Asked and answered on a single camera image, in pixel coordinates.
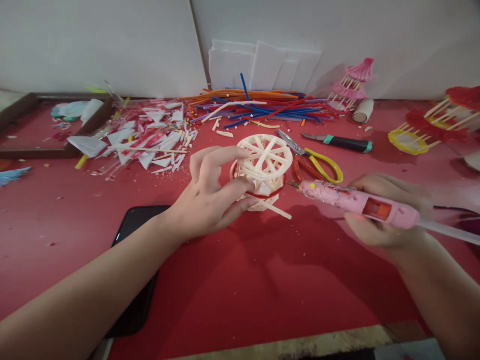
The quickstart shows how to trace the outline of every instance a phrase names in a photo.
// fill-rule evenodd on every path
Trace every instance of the black phone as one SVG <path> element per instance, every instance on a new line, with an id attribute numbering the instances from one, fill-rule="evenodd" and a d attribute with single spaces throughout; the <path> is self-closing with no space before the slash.
<path id="1" fill-rule="evenodd" d="M 132 207 L 126 212 L 121 223 L 120 230 L 113 241 L 112 248 L 128 238 L 151 218 L 168 210 L 170 206 L 138 206 Z M 115 325 L 105 335 L 105 339 L 121 338 L 133 335 L 144 327 L 149 316 L 150 305 L 154 296 L 157 275 L 143 288 L 137 297 L 131 302 L 125 312 L 116 321 Z"/>

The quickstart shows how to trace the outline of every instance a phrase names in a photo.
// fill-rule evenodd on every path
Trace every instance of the pink paper pagoda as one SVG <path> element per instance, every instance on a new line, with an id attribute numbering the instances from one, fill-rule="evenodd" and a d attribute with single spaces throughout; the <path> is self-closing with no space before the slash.
<path id="1" fill-rule="evenodd" d="M 342 81 L 331 85 L 331 93 L 325 104 L 337 114 L 348 114 L 357 100 L 367 98 L 364 85 L 374 79 L 372 67 L 375 59 L 367 57 L 359 66 L 349 66 Z"/>

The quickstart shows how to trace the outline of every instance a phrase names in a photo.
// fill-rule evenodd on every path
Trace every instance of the glue gun nozzle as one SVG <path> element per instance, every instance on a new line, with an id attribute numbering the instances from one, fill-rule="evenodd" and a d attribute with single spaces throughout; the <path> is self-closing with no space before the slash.
<path id="1" fill-rule="evenodd" d="M 294 188 L 300 188 L 300 182 L 295 182 L 295 181 L 287 181 L 286 182 L 288 185 L 293 186 Z"/>

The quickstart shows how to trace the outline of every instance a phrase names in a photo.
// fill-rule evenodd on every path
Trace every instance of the hand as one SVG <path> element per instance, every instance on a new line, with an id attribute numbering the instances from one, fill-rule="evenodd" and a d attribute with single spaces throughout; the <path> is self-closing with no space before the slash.
<path id="1" fill-rule="evenodd" d="M 255 190 L 250 180 L 238 177 L 224 187 L 219 183 L 223 165 L 249 156 L 248 150 L 238 146 L 215 146 L 195 153 L 190 159 L 191 183 L 164 213 L 166 226 L 173 227 L 168 231 L 183 243 L 225 229 L 255 205 L 252 198 L 236 202 Z"/>
<path id="2" fill-rule="evenodd" d="M 424 187 L 392 176 L 381 173 L 364 175 L 352 182 L 349 187 L 410 205 L 420 212 L 423 219 L 430 218 L 433 211 L 431 195 Z M 420 241 L 426 235 L 426 231 L 419 226 L 402 230 L 349 212 L 345 214 L 345 220 L 355 235 L 371 246 L 404 247 Z"/>

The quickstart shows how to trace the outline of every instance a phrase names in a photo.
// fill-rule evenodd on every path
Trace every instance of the red table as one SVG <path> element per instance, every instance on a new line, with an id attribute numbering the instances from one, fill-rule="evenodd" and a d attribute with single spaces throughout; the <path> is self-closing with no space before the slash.
<path id="1" fill-rule="evenodd" d="M 428 186 L 437 205 L 480 211 L 479 175 L 459 160 L 478 149 L 476 134 L 468 144 L 440 145 L 420 156 L 389 143 L 388 132 L 413 107 L 431 104 L 377 101 L 368 124 L 373 130 L 367 133 L 348 119 L 326 126 L 270 124 L 290 128 L 301 146 L 334 159 L 345 174 L 344 185 L 364 173 L 382 172 Z M 207 123 L 200 130 L 194 151 L 276 132 L 251 124 L 232 129 L 235 138 L 226 138 L 211 127 Z M 357 154 L 302 139 L 302 132 L 371 140 L 373 150 Z M 129 208 L 172 204 L 189 182 L 185 165 L 157 176 L 136 163 L 107 182 L 86 171 L 98 169 L 100 161 L 82 171 L 74 169 L 77 161 L 18 163 L 33 170 L 0 190 L 0 319 L 108 250 Z M 116 340 L 110 358 L 166 359 L 421 319 L 396 269 L 381 250 L 356 240 L 340 210 L 314 203 L 294 188 L 284 189 L 275 205 L 293 220 L 271 211 L 247 213 L 230 228 L 178 250 L 160 269 L 145 327 Z M 451 225 L 457 216 L 436 214 Z M 480 281 L 480 263 L 470 247 L 438 238 Z"/>

